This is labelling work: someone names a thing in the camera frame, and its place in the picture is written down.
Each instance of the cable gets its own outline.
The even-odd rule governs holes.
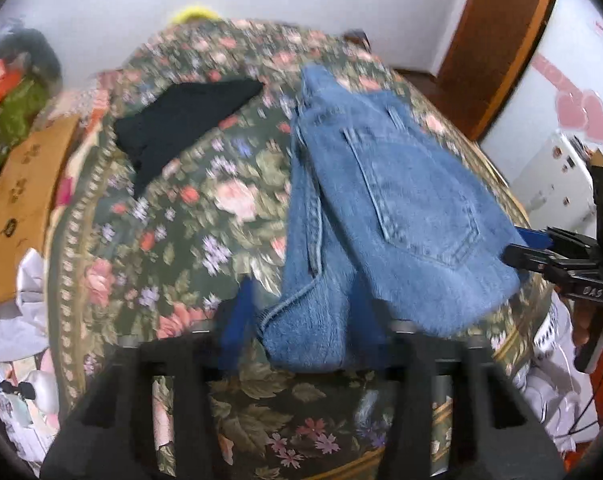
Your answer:
[[[580,431],[585,431],[588,428],[593,427],[595,424],[599,424],[599,421],[595,420],[594,422],[591,422],[587,426],[584,426],[583,428],[579,428],[578,430],[573,431],[572,433],[566,433],[565,435],[557,435],[557,436],[554,436],[553,438],[564,438],[564,437],[567,437],[567,436],[573,436],[574,434],[578,434]]]
[[[582,410],[582,412],[579,414],[579,416],[575,419],[573,425],[570,427],[570,429],[568,430],[568,433],[563,434],[563,435],[558,435],[555,436],[554,438],[564,438],[567,436],[572,436],[576,433],[579,433],[580,431],[584,431],[587,430],[588,428],[594,426],[595,424],[598,423],[598,421],[594,421],[590,424],[588,424],[587,426],[585,426],[584,428],[580,428],[579,430],[573,431],[577,424],[579,423],[579,421],[582,419],[582,417],[585,415],[585,412],[588,410],[588,408],[590,407],[590,405],[593,403],[593,401],[595,400],[595,397],[597,396],[597,393],[599,392],[599,389],[601,388],[601,385],[603,384],[603,374],[601,375],[601,379],[599,379],[599,383],[597,384],[597,387],[595,388],[595,390],[593,391],[593,396],[590,398],[590,400],[588,401],[588,403],[586,404],[585,408]]]

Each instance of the green leaf print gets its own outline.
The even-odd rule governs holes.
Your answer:
[[[256,163],[259,169],[262,170],[266,186],[281,187],[290,175],[290,171],[281,171],[281,166],[284,164],[283,153],[262,150],[256,156]]]
[[[281,468],[276,467],[274,469],[269,469],[266,467],[258,467],[254,470],[254,475],[257,478],[261,478],[261,480],[275,480],[279,477],[279,471]]]
[[[232,269],[235,271],[235,278],[238,281],[239,276],[250,274],[250,253],[242,252],[232,256]]]
[[[270,242],[273,238],[286,235],[286,223],[283,221],[268,222],[256,230],[256,235],[262,240]]]
[[[181,295],[180,300],[185,306],[195,306],[199,300],[199,292],[186,292]]]
[[[268,406],[258,406],[256,404],[250,404],[250,406],[239,415],[240,418],[242,416],[258,420],[263,424],[264,429],[270,432],[281,430],[285,424],[292,420],[292,415],[275,412],[275,410],[268,408]]]
[[[184,269],[179,274],[177,281],[174,282],[174,290],[179,294],[183,294],[190,286],[190,270]]]
[[[254,201],[257,216],[264,219],[281,218],[283,206],[281,203],[271,199],[266,191],[260,191]]]
[[[238,416],[234,416],[223,420],[221,428],[224,435],[235,443],[237,449],[263,456],[268,434],[261,424],[252,422],[255,421],[245,420],[244,423],[247,426],[243,427],[242,421],[239,420]]]
[[[250,259],[252,275],[261,285],[275,296],[281,296],[281,272],[279,267],[265,261],[263,254]]]
[[[250,232],[246,233],[239,225],[235,222],[229,222],[228,227],[233,238],[245,249],[252,249],[260,245],[258,238],[252,236]]]
[[[273,369],[265,358],[264,347],[257,340],[252,340],[239,364],[239,383],[243,393],[255,400],[275,397],[288,387],[291,377],[293,374],[290,372]]]
[[[172,242],[168,242],[166,249],[164,249],[164,263],[166,265],[172,265],[174,261],[174,245]]]
[[[177,291],[172,285],[163,285],[162,289],[164,291],[164,298],[166,298],[166,303],[173,304],[177,299]]]
[[[292,388],[292,394],[301,402],[312,402],[326,397],[325,393],[310,383],[295,384]]]
[[[216,416],[217,418],[226,418],[230,415],[232,406],[229,403],[221,402],[214,397],[210,398],[210,403],[212,406],[212,416]]]
[[[244,178],[259,178],[260,177],[257,169],[254,166],[251,166],[250,164],[248,164],[246,162],[239,162],[239,164],[236,165],[236,172]]]

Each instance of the jeans seam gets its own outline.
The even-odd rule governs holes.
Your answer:
[[[386,108],[386,110],[388,111],[388,115],[392,119],[392,122],[395,123],[396,128],[398,130],[401,130],[402,132],[405,132],[406,125],[404,124],[404,121],[399,116],[399,112],[392,106],[388,106]]]
[[[373,207],[375,208],[375,213],[377,214],[377,221],[379,222],[381,231],[383,232],[384,238],[386,238],[386,240],[388,240],[390,237],[390,233],[386,229],[386,224],[382,221],[382,218],[384,216],[384,211],[381,210],[382,208],[384,208],[385,212],[387,213],[387,211],[388,211],[387,206],[383,202],[383,200],[381,200],[380,204],[377,204],[377,201],[375,200],[373,188],[371,187],[371,183],[369,182],[369,176],[364,171],[363,164],[361,163],[359,154],[357,153],[357,150],[355,149],[355,144],[361,145],[361,142],[358,141],[357,133],[355,132],[354,129],[348,128],[348,129],[342,130],[342,132],[348,142],[348,146],[350,146],[350,149],[353,151],[353,155],[355,156],[355,159],[357,160],[357,165],[359,166],[359,170],[361,171],[361,175],[363,176],[363,181],[366,184],[366,188],[368,189],[368,195],[371,197],[371,202],[373,202]]]
[[[295,294],[289,297],[287,300],[280,301],[280,303],[275,304],[275,306],[270,307],[267,312],[262,312],[259,315],[259,322],[257,326],[258,335],[263,336],[265,329],[268,323],[271,322],[272,318],[277,316],[282,310],[286,307],[290,306],[296,300],[299,300],[303,295],[305,295],[309,290],[311,290],[317,282],[321,279],[321,274],[316,275],[316,277],[308,284],[299,289]]]
[[[314,276],[321,273],[321,199],[316,193],[317,180],[309,168],[308,178],[308,253],[310,269]]]

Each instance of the door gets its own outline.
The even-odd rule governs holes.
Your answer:
[[[427,96],[469,139],[482,136],[514,88],[552,1],[467,1]]]

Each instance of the green fabric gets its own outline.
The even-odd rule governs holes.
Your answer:
[[[419,92],[339,38],[278,23],[206,22],[169,28],[124,66],[109,113],[52,240],[50,336],[62,409],[72,407],[112,346],[175,336],[214,315],[252,274],[260,303],[276,301],[284,263],[290,192],[289,117],[300,67],[324,63],[353,91],[390,89],[413,106],[428,133],[474,171],[511,219],[527,222],[504,186],[459,132]],[[135,202],[132,168],[112,124],[181,81],[258,77],[264,93],[172,161]],[[538,277],[463,335],[491,340],[513,375],[529,360],[531,333],[547,312]],[[155,383],[160,468],[174,471],[169,378]],[[212,385],[224,455],[237,479],[370,476],[392,420],[396,384],[374,372],[295,375],[273,369],[253,341],[238,375]],[[433,470],[446,463],[450,384],[434,399]]]
[[[47,100],[47,90],[35,79],[25,77],[0,102],[0,167],[10,150],[28,136],[32,121]]]

